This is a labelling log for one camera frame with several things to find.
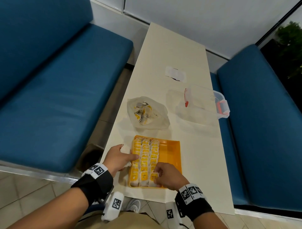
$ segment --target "yellow box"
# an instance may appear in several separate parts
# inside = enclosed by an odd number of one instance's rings
[[[134,152],[134,139],[137,137],[148,138],[140,135],[136,135],[132,141],[132,152]],[[171,141],[165,139],[158,138],[149,138],[150,141],[152,139],[157,139],[159,141],[159,158],[158,162],[166,162],[174,165],[177,170],[182,174],[182,161],[180,156],[180,142],[179,141]],[[130,177],[132,172],[132,166],[129,169],[129,179],[128,186],[130,186]],[[155,188],[155,187],[132,187],[132,188]]]

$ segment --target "table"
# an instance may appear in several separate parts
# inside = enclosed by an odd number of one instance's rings
[[[165,76],[166,66],[186,72],[187,83],[212,89],[205,47],[151,23],[101,163],[111,146],[122,143],[131,146],[135,135],[179,140],[183,175],[201,188],[215,212],[234,214],[218,120],[215,120],[215,126],[205,127],[184,121],[175,114],[172,103],[177,96],[173,93],[178,91],[183,96],[184,85]],[[134,129],[127,114],[127,99],[141,96],[150,97],[168,108],[169,129]],[[127,171],[117,173],[114,191],[161,203],[174,201],[176,196],[176,191],[168,189],[127,187],[127,180]]]

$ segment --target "blue seat cushion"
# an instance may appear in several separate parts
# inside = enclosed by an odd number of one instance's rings
[[[213,90],[221,92],[217,75],[211,74]],[[232,199],[235,205],[248,205],[249,200],[246,194],[244,181],[242,178],[242,172],[238,161],[237,151],[234,144],[230,123],[227,118],[219,119],[219,126],[222,138],[222,144],[224,149],[224,155],[226,158],[226,167],[229,175],[229,181],[232,192]]]
[[[0,100],[92,19],[89,0],[1,0]]]
[[[217,72],[252,204],[302,211],[302,114],[255,45]]]
[[[133,48],[89,25],[0,110],[0,160],[69,172]]]

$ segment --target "person's left hand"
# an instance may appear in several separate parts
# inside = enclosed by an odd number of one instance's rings
[[[137,160],[140,157],[138,154],[121,153],[122,146],[123,144],[111,147],[103,162],[112,177],[115,177],[116,173],[122,170],[129,161]]]

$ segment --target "wristband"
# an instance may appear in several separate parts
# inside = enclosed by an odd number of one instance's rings
[[[105,165],[96,163],[71,187],[79,187],[82,190],[89,206],[95,201],[105,204],[114,187],[113,177]]]
[[[179,215],[188,216],[191,221],[206,212],[214,212],[196,184],[188,184],[180,188],[175,202]]]

